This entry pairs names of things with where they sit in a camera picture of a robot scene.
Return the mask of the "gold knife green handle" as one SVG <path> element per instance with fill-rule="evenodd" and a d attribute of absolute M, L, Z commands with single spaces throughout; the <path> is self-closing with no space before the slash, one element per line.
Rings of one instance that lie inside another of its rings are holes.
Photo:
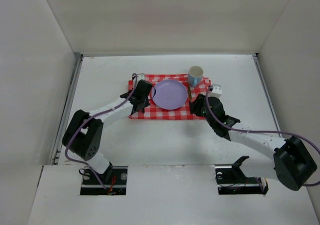
<path fill-rule="evenodd" d="M 192 102 L 192 100 L 193 100 L 193 97 L 192 97 L 191 88 L 190 88 L 190 86 L 189 86 L 189 85 L 187 86 L 187 92 L 188 92 L 188 99 L 189 99 L 189 102 L 191 103 L 191 102 Z"/>

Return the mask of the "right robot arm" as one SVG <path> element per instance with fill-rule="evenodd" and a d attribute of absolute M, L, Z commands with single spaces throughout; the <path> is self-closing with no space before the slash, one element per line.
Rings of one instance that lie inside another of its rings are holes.
<path fill-rule="evenodd" d="M 245 145 L 271 160 L 266 176 L 280 181 L 286 188 L 298 191 L 307 187 L 307 180 L 317 170 L 317 164 L 304 145 L 306 139 L 294 133 L 289 138 L 273 137 L 273 131 L 245 128 L 241 121 L 225 113 L 217 97 L 199 94 L 189 104 L 190 113 L 202 117 L 216 135 Z"/>

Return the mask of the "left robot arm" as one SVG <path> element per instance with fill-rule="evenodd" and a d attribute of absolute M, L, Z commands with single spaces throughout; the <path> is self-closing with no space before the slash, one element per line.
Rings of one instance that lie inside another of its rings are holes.
<path fill-rule="evenodd" d="M 150 105 L 152 88 L 152 83 L 146 80 L 135 80 L 133 89 L 114 102 L 93 111 L 77 110 L 62 138 L 65 157 L 86 165 L 99 183 L 106 184 L 112 175 L 113 165 L 100 151 L 103 130 L 119 119 L 144 112 Z"/>

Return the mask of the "red white checkered cloth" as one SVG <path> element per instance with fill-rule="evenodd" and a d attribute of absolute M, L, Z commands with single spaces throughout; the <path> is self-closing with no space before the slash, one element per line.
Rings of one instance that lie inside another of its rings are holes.
<path fill-rule="evenodd" d="M 185 74 L 145 74 L 142 78 L 153 85 L 163 80 L 179 81 L 185 88 L 188 87 L 188 75 Z M 208 77 L 202 78 L 201 82 L 195 87 L 191 88 L 192 98 L 196 98 L 199 94 L 204 94 L 211 84 Z M 190 113 L 189 99 L 184 101 L 184 104 L 177 109 L 164 109 L 158 106 L 153 100 L 150 101 L 150 106 L 144 109 L 144 112 L 137 112 L 129 117 L 133 120 L 202 120 Z"/>

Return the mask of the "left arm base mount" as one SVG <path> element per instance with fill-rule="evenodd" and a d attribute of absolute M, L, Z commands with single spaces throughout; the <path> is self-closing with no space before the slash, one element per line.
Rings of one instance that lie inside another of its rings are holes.
<path fill-rule="evenodd" d="M 127 166 L 114 166 L 104 174 L 97 174 L 103 185 L 88 167 L 78 172 L 82 176 L 81 196 L 125 196 L 127 193 Z"/>

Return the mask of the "purple plastic plate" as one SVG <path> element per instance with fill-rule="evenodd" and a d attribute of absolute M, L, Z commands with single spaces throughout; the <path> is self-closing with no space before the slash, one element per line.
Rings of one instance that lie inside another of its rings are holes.
<path fill-rule="evenodd" d="M 153 102 L 161 109 L 176 110 L 182 107 L 187 99 L 188 92 L 180 81 L 165 79 L 155 84 L 156 95 Z"/>

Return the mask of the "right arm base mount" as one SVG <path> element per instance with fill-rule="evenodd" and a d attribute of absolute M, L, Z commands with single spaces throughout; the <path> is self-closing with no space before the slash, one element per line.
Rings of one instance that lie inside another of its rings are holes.
<path fill-rule="evenodd" d="M 269 191 L 268 181 L 261 177 L 247 177 L 241 170 L 249 156 L 234 163 L 215 166 L 215 181 L 219 195 L 263 195 Z"/>

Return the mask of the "blue white mug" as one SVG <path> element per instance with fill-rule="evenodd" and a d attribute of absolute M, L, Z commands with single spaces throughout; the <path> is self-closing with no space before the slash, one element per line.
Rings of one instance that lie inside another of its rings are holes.
<path fill-rule="evenodd" d="M 188 84 L 195 88 L 203 79 L 204 71 L 200 66 L 192 66 L 188 71 Z"/>

